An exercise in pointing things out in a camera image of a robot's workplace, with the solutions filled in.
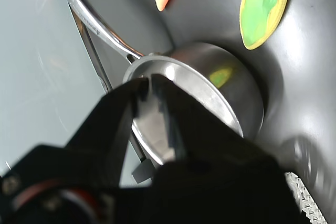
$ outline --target pot handle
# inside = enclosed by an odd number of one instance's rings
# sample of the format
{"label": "pot handle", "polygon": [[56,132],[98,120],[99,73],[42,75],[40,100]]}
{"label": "pot handle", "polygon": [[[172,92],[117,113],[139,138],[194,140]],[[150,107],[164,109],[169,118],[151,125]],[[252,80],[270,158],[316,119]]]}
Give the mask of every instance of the pot handle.
{"label": "pot handle", "polygon": [[143,54],[127,45],[92,9],[84,0],[67,0],[73,12],[80,20],[94,32],[100,39],[120,54],[131,64]]}

